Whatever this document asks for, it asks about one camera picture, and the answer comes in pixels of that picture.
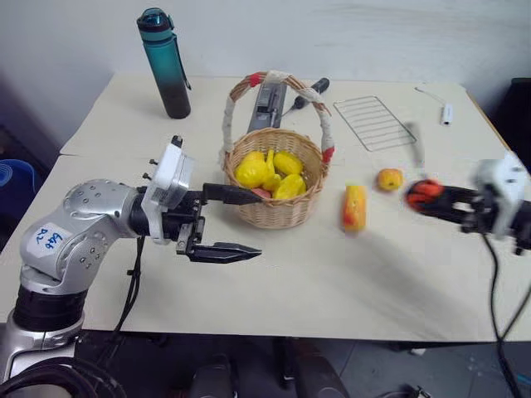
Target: red tape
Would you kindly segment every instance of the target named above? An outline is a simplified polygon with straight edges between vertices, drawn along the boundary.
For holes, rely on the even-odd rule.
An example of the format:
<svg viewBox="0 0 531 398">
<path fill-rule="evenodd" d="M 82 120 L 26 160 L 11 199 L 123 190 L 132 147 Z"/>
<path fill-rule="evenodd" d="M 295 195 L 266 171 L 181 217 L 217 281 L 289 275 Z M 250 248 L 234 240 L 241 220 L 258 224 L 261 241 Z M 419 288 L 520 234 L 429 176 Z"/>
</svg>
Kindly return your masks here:
<svg viewBox="0 0 531 398">
<path fill-rule="evenodd" d="M 330 163 L 330 159 L 332 158 L 332 155 L 334 154 L 334 151 L 335 151 L 334 147 L 330 147 L 330 148 L 326 149 L 323 152 L 323 162 Z"/>
<path fill-rule="evenodd" d="M 260 73 L 256 72 L 249 76 L 249 86 L 254 87 L 260 84 Z"/>
</svg>

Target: wicker basket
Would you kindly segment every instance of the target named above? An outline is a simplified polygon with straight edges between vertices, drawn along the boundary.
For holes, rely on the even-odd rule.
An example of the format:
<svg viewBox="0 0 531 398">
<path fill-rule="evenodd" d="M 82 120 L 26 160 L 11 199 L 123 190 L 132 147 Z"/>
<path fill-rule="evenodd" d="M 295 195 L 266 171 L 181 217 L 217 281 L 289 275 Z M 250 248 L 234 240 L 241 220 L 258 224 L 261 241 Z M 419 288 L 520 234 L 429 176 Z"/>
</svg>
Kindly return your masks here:
<svg viewBox="0 0 531 398">
<path fill-rule="evenodd" d="M 295 131 L 285 129 L 266 128 L 244 135 L 235 143 L 231 138 L 232 113 L 235 103 L 251 88 L 261 83 L 284 82 L 299 95 L 311 101 L 321 120 L 323 129 L 323 152 L 307 137 Z M 272 148 L 275 152 L 287 151 L 293 153 L 304 164 L 302 177 L 308 188 L 304 195 L 287 200 L 264 198 L 262 203 L 238 207 L 241 218 L 260 228 L 280 229 L 297 226 L 308 220 L 317 204 L 319 193 L 323 189 L 324 179 L 329 170 L 329 161 L 334 152 L 334 142 L 329 132 L 329 110 L 324 105 L 320 95 L 313 89 L 307 88 L 292 75 L 284 72 L 257 72 L 248 75 L 232 89 L 227 99 L 227 108 L 223 120 L 224 165 L 223 169 L 231 185 L 240 186 L 234 172 L 241 160 L 251 151 L 267 153 Z"/>
</svg>

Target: white cable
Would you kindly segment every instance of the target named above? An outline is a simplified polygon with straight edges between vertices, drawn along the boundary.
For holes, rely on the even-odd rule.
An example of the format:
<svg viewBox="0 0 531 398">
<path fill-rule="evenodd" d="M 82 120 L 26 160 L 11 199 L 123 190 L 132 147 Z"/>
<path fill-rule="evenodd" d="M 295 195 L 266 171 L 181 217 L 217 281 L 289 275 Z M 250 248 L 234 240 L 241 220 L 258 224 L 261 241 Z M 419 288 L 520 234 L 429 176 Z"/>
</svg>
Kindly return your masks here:
<svg viewBox="0 0 531 398">
<path fill-rule="evenodd" d="M 454 107 L 452 106 L 452 104 L 448 104 L 439 95 L 435 95 L 430 91 L 423 90 L 420 87 L 415 87 L 415 90 L 419 93 L 423 93 L 429 97 L 432 97 L 435 101 L 439 102 L 442 105 L 441 124 L 444 124 L 445 126 L 451 124 L 452 120 L 454 119 Z"/>
<path fill-rule="evenodd" d="M 438 102 L 440 102 L 443 105 L 446 104 L 446 101 L 444 101 L 439 95 L 435 95 L 435 94 L 431 93 L 430 91 L 423 90 L 420 87 L 415 87 L 415 90 L 418 91 L 419 93 L 423 93 L 423 94 L 426 94 L 426 95 L 432 97 L 435 101 L 438 101 Z"/>
</svg>

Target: basket handle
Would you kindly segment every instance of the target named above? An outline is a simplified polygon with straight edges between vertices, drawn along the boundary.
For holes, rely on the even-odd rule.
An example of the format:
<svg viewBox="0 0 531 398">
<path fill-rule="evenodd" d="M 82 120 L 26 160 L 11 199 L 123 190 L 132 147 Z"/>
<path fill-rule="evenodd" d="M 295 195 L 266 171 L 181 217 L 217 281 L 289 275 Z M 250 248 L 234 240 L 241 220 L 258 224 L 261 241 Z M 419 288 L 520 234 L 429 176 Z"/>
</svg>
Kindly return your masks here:
<svg viewBox="0 0 531 398">
<path fill-rule="evenodd" d="M 236 101 L 238 101 L 249 89 L 262 83 L 284 83 L 295 90 L 298 95 L 313 104 L 321 121 L 321 129 L 323 130 L 323 135 L 321 137 L 323 162 L 328 164 L 334 154 L 334 140 L 330 133 L 331 114 L 329 109 L 326 107 L 323 98 L 317 91 L 310 87 L 306 87 L 304 83 L 300 82 L 289 73 L 280 72 L 278 70 L 256 72 L 252 75 L 248 75 L 229 93 L 222 125 L 223 151 L 225 153 L 230 153 L 234 149 L 234 143 L 232 142 L 232 115 L 234 113 Z"/>
</svg>

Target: yellow toy fruit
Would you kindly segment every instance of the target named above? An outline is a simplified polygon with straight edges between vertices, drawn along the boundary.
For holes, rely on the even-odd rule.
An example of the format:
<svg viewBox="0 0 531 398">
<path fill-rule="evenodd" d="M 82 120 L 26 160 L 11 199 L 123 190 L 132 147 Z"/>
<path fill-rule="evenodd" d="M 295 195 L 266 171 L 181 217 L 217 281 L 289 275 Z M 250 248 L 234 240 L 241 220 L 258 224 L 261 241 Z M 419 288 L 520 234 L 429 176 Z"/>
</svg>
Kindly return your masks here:
<svg viewBox="0 0 531 398">
<path fill-rule="evenodd" d="M 367 194 L 365 187 L 347 185 L 343 202 L 343 227 L 346 231 L 360 231 L 367 222 Z"/>
<path fill-rule="evenodd" d="M 304 187 L 304 180 L 299 174 L 290 174 L 284 178 L 278 188 L 273 192 L 273 199 L 291 199 L 299 195 Z"/>
<path fill-rule="evenodd" d="M 236 180 L 245 188 L 258 188 L 267 178 L 266 162 L 263 159 L 241 162 L 236 168 L 235 175 Z"/>
<path fill-rule="evenodd" d="M 378 173 L 378 186 L 384 191 L 394 191 L 404 183 L 404 176 L 397 168 L 384 168 Z"/>
<path fill-rule="evenodd" d="M 273 164 L 273 158 L 275 157 L 275 151 L 270 149 L 267 151 L 267 159 L 265 164 L 267 164 L 267 179 L 273 178 L 275 175 L 275 165 Z"/>
<path fill-rule="evenodd" d="M 265 160 L 264 159 L 264 153 L 260 152 L 260 151 L 252 151 L 252 152 L 249 152 L 244 158 L 243 160 L 241 161 L 240 164 L 246 162 L 247 160 Z"/>
<path fill-rule="evenodd" d="M 280 174 L 273 174 L 273 177 L 270 177 L 265 180 L 264 185 L 262 185 L 262 188 L 264 188 L 266 191 L 274 192 L 276 188 L 279 187 L 280 181 L 282 181 L 282 177 Z"/>
<path fill-rule="evenodd" d="M 301 174 L 303 164 L 293 153 L 280 151 L 273 159 L 277 172 L 282 172 L 286 176 L 289 174 Z"/>
</svg>

